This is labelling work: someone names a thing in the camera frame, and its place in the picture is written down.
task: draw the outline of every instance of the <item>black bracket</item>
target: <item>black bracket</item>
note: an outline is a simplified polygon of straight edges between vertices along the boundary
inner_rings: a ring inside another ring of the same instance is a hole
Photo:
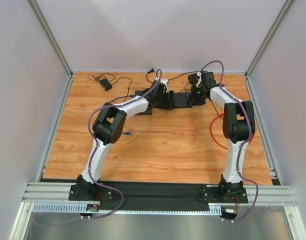
[[[113,199],[113,192],[110,189],[87,182],[82,175],[79,175],[76,184],[71,186],[68,200],[109,202]]]
[[[221,176],[221,182],[218,186],[204,186],[201,190],[203,201],[205,203],[230,203],[235,204],[236,198],[242,204],[248,203],[246,189],[243,182],[229,183]]]
[[[253,135],[255,133],[253,103],[251,101],[243,101],[242,104],[250,121]],[[243,116],[244,119],[237,120],[237,115]],[[248,125],[242,108],[238,103],[231,102],[224,105],[223,133],[224,136],[230,139],[234,144],[238,141],[248,139]]]
[[[177,95],[174,98],[175,108],[190,108],[192,106],[204,105],[206,99],[210,98],[211,89],[219,86],[214,79],[213,72],[202,71],[199,86],[196,85],[198,83],[196,73],[189,75],[188,81],[191,83],[191,91],[190,93],[175,93]]]
[[[156,109],[174,109],[174,91],[163,92],[160,95],[160,100],[158,104],[155,106]]]
[[[127,113],[116,107],[102,109],[93,124],[94,136],[104,145],[117,142],[122,134],[126,116]]]

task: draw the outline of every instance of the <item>power cord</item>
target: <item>power cord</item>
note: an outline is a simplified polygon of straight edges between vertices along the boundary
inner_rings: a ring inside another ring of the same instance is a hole
[[[181,90],[181,91],[179,91],[179,94],[181,95],[181,96],[183,96],[184,97],[184,95],[182,95],[181,93],[182,93],[182,91],[184,91],[185,90],[185,92],[187,93],[189,93],[189,89],[186,89],[186,86],[188,85],[188,84],[190,84],[190,82],[188,82],[187,84],[185,84],[185,86],[184,86],[184,88]]]
[[[147,80],[149,83],[151,83],[151,84],[152,84],[153,82],[148,80],[147,75],[150,74],[150,73],[153,73],[154,71],[155,71],[155,70],[152,68],[152,69],[150,69],[150,70],[146,73],[146,80]]]
[[[126,94],[126,96],[125,96],[125,98],[124,98],[124,101],[126,100],[126,98],[128,98],[129,97],[129,90],[130,90],[130,87],[131,87],[131,84],[132,84],[132,82],[133,82],[133,80],[130,78],[130,77],[126,77],[126,76],[121,76],[120,78],[118,78],[114,83],[110,83],[110,82],[112,82],[112,81],[114,81],[115,79],[116,79],[116,76],[115,75],[113,75],[113,74],[111,74],[111,73],[96,73],[96,74],[94,74],[94,75],[91,75],[91,74],[88,74],[87,75],[87,77],[88,77],[88,79],[89,80],[95,80],[96,82],[98,82],[98,83],[100,83],[102,86],[103,86],[103,81],[107,81],[107,82],[109,82],[109,84],[111,85],[111,86],[113,86],[114,84],[116,84],[120,79],[129,79],[130,80],[130,82],[129,82],[129,85],[128,85],[128,88],[127,88],[127,94]],[[108,91],[108,90],[110,90],[111,89],[111,87],[109,88],[109,86],[107,86],[106,84],[104,84],[104,86],[103,86],[103,88],[106,90],[106,91]]]
[[[153,73],[154,72],[154,69],[152,68],[152,69],[150,69],[147,73],[146,73],[146,80],[148,81],[148,82],[150,82],[151,84],[153,83],[152,81],[149,81],[149,79],[148,79],[148,74],[150,74],[150,73]],[[197,72],[199,72],[199,71],[188,71],[188,72],[184,72],[184,73],[181,73],[180,75],[178,75],[178,76],[175,76],[175,77],[172,77],[172,78],[169,78],[168,80],[174,80],[174,79],[176,79],[176,78],[179,78],[180,76],[183,76],[183,75],[186,75],[186,74],[193,74],[193,73],[197,73]]]
[[[128,84],[128,88],[127,88],[127,94],[126,94],[126,96],[125,96],[125,98],[124,98],[124,101],[126,100],[126,98],[128,98],[128,94],[129,94],[129,89],[130,89],[130,87],[131,87],[131,84],[132,84],[132,82],[133,82],[133,80],[130,78],[130,77],[126,77],[126,76],[121,76],[120,78],[118,78],[114,83],[112,83],[112,85],[114,85],[114,84],[116,84],[120,79],[129,79],[130,80],[130,82],[129,82],[129,84]]]
[[[214,107],[214,109],[215,109],[215,111],[216,111],[216,113],[217,113],[217,116],[218,116],[220,119],[223,119],[223,117],[220,116],[220,115],[218,114],[218,111],[217,111],[217,109],[216,109],[216,107],[215,107],[213,101],[212,101],[212,100],[210,100],[210,101],[211,101],[211,103],[212,103],[212,105],[213,105],[213,107]]]

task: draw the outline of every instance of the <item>black mounting plate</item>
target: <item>black mounting plate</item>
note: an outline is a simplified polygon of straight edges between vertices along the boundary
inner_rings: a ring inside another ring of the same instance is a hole
[[[209,211],[209,206],[203,201],[201,188],[203,184],[190,183],[155,183],[155,182],[122,182],[100,181],[99,183],[114,187],[122,191],[124,201],[120,210],[127,211]],[[114,209],[121,200],[118,193],[113,196],[102,189],[102,210]],[[94,202],[94,198],[75,198],[69,194],[71,201]]]
[[[203,200],[206,203],[227,203],[227,204],[235,204],[236,197],[239,202],[242,204],[248,203],[246,189],[243,187],[241,192],[236,193],[227,193],[225,195],[221,195],[218,186],[205,186],[202,187]]]
[[[104,202],[109,202],[112,201],[113,199],[113,194],[114,191],[108,188],[104,188],[104,187],[100,187],[98,185],[93,184],[93,189],[92,189],[93,194],[91,194],[91,198],[89,198],[89,196],[84,195],[80,189],[78,188],[78,186],[72,185],[70,192],[69,192],[69,196],[68,196],[68,200],[70,201],[104,201]]]
[[[191,108],[192,105],[189,105],[189,95],[190,93],[188,92],[175,92],[174,93],[174,108],[175,109],[187,109]]]

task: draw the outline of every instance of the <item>metal floor panel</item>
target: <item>metal floor panel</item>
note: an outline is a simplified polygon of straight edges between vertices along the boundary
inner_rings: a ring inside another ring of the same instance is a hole
[[[247,207],[241,206],[239,216]],[[74,213],[32,213],[39,224],[50,225],[78,217]],[[114,214],[103,219],[77,220],[57,227],[38,227],[31,220],[26,240],[292,240],[283,207],[255,207],[246,220],[222,222],[200,215]]]

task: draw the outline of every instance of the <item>power adapter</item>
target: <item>power adapter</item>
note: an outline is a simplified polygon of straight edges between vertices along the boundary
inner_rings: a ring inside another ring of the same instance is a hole
[[[108,91],[108,90],[112,89],[112,85],[111,85],[111,83],[107,80],[107,78],[104,78],[104,79],[100,80],[99,83],[101,84],[101,86],[103,87],[103,89],[104,89],[105,91]]]

